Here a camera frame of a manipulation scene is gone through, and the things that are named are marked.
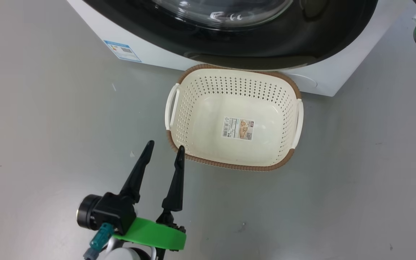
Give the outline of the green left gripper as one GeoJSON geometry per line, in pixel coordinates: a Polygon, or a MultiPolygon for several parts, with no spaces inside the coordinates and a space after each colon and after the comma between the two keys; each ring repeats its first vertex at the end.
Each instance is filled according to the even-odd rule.
{"type": "MultiPolygon", "coordinates": [[[[154,146],[154,140],[150,140],[146,144],[120,191],[120,196],[129,196],[132,199],[133,204],[140,201],[140,188],[146,166],[151,160],[154,146]]],[[[178,149],[174,167],[175,172],[167,197],[162,202],[162,208],[165,212],[177,212],[183,209],[185,179],[184,146],[180,146],[178,149]]],[[[140,217],[134,219],[125,234],[119,235],[117,233],[114,234],[113,237],[125,242],[173,251],[183,250],[187,239],[187,235],[178,229],[140,217]]]]}

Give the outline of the black glass washing machine door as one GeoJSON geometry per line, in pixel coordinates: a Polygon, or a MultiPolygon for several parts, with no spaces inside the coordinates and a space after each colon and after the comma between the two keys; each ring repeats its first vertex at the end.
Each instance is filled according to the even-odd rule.
{"type": "Polygon", "coordinates": [[[141,39],[203,64],[279,70],[347,47],[378,0],[84,0],[141,39]]]}

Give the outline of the cream perforated laundry basket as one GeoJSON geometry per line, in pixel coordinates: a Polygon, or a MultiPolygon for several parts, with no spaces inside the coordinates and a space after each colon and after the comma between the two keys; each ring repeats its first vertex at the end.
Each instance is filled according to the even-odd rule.
{"type": "Polygon", "coordinates": [[[304,105],[296,83],[279,72],[201,64],[172,87],[165,128],[174,151],[221,168],[267,172],[285,165],[302,134],[304,105]],[[253,139],[221,136],[224,117],[255,122],[253,139]]]}

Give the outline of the basket product label sticker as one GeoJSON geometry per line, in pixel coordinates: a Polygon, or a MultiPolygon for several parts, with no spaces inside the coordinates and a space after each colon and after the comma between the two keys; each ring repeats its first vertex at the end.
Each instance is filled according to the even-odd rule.
{"type": "Polygon", "coordinates": [[[253,120],[224,117],[221,136],[229,139],[252,140],[255,125],[253,120]]]}

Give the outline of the white washing machine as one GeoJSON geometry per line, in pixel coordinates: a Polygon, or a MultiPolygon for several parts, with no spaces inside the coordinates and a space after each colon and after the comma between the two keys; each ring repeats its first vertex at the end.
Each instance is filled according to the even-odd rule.
{"type": "MultiPolygon", "coordinates": [[[[84,0],[67,0],[67,2],[102,41],[130,46],[142,64],[177,70],[187,70],[192,66],[203,64],[139,38],[99,14],[84,0]]],[[[284,73],[296,82],[302,92],[334,96],[400,16],[406,3],[407,0],[378,0],[375,11],[361,34],[335,55],[315,64],[279,70],[246,71],[284,73]]]]}

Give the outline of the blue energy label sticker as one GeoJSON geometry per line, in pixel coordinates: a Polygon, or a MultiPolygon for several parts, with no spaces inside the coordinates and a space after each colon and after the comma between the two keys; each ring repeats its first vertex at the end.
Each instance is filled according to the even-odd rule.
{"type": "Polygon", "coordinates": [[[137,57],[134,51],[132,51],[130,46],[107,40],[104,40],[104,43],[119,59],[142,63],[142,61],[137,57]]]}

